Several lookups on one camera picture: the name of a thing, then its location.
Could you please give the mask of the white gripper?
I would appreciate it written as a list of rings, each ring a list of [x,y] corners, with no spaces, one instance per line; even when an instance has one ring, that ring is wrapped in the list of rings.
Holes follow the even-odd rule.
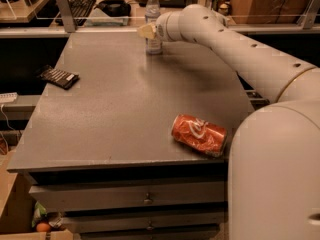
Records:
[[[154,39],[157,33],[162,41],[181,41],[179,17],[179,11],[164,13],[156,20],[156,26],[154,23],[144,24],[137,29],[137,33],[140,37],[147,39]]]

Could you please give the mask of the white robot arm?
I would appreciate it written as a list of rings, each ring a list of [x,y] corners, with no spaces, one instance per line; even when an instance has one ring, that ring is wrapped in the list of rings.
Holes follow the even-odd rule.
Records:
[[[229,239],[320,240],[320,69],[225,27],[198,4],[138,32],[209,48],[269,102],[233,137]]]

